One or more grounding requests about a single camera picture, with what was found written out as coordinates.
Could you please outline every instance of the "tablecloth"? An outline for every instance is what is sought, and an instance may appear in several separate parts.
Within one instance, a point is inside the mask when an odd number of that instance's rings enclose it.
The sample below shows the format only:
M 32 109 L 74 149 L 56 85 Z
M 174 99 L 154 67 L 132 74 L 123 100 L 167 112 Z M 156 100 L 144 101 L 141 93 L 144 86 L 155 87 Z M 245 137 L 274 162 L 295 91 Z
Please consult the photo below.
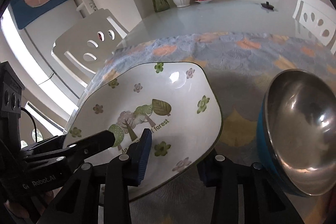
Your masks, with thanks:
M 266 33 L 217 32 L 162 38 L 118 49 L 95 75 L 79 107 L 93 91 L 136 65 L 176 61 L 193 62 L 204 69 L 223 114 L 223 131 L 216 151 L 243 165 L 258 161 L 258 113 L 266 88 L 276 74 L 291 68 L 307 70 L 336 91 L 336 58 L 320 42 Z M 158 190 L 131 202 L 132 223 L 210 223 L 213 198 L 214 189 L 203 186 L 193 166 Z M 291 200 L 306 223 L 317 224 L 325 213 L 326 197 L 292 196 Z

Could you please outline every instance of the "screw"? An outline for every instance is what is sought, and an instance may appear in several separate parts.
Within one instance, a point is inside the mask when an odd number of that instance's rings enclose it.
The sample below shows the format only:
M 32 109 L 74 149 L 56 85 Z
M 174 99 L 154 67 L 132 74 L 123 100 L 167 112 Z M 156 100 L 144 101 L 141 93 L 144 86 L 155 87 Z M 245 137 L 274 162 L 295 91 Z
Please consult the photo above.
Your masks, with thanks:
M 91 168 L 91 164 L 86 162 L 86 163 L 82 164 L 81 168 L 82 168 L 82 170 L 89 170 Z
M 119 156 L 119 159 L 120 159 L 120 160 L 128 160 L 128 159 L 129 159 L 129 155 L 127 155 L 127 154 L 121 154 L 121 155 Z
M 257 170 L 263 169 L 263 165 L 260 162 L 253 163 L 253 168 Z
M 217 161 L 224 161 L 225 157 L 223 155 L 216 155 L 215 156 L 215 160 L 217 160 Z

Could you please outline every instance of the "saucer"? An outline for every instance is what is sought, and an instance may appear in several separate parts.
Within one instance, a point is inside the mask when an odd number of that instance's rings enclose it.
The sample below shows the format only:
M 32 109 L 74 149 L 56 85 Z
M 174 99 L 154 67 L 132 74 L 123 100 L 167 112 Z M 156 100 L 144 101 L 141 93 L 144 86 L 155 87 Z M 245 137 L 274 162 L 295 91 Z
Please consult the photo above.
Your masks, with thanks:
M 95 91 L 81 107 L 63 147 L 110 130 L 114 146 L 85 160 L 104 164 L 126 153 L 144 128 L 150 128 L 152 148 L 144 180 L 139 187 L 129 187 L 129 199 L 134 200 L 205 157 L 221 127 L 221 110 L 201 67 L 188 62 L 147 63 Z
M 197 3 L 200 3 L 200 4 L 207 4 L 212 0 L 194 0 L 194 1 L 197 2 Z

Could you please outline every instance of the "chair backrest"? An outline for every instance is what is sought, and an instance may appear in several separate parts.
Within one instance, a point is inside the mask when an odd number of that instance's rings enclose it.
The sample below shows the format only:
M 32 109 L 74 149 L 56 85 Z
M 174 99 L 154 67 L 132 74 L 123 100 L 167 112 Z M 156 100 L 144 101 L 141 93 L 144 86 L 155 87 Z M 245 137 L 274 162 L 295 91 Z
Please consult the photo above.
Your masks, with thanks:
M 127 31 L 107 9 L 80 20 L 55 42 L 51 55 L 83 86 L 103 67 Z
M 336 10 L 320 0 L 298 0 L 293 18 L 308 29 L 323 45 L 335 42 Z M 331 48 L 334 54 L 336 44 Z

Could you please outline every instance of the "oval hole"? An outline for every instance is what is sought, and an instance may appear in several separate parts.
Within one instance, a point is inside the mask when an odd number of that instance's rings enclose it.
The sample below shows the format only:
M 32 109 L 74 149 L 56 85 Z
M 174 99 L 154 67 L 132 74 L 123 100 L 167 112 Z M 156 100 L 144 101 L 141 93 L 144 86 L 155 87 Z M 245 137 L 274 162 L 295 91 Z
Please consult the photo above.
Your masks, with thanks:
M 323 37 L 328 37 L 330 35 L 330 32 L 328 30 L 324 30 L 322 33 Z
M 98 38 L 101 40 L 101 41 L 104 41 L 105 40 L 105 37 L 104 37 L 104 34 L 103 32 L 98 32 Z
M 88 45 L 90 48 L 98 48 L 98 44 L 97 44 L 95 41 L 93 41 L 93 40 L 89 40 L 89 41 L 87 42 L 87 45 Z
M 114 40 L 115 38 L 114 31 L 109 30 L 109 36 L 112 38 L 112 40 Z
M 95 57 L 93 54 L 87 52 L 83 55 L 83 59 L 87 62 L 92 62 L 94 60 L 97 60 L 97 57 Z

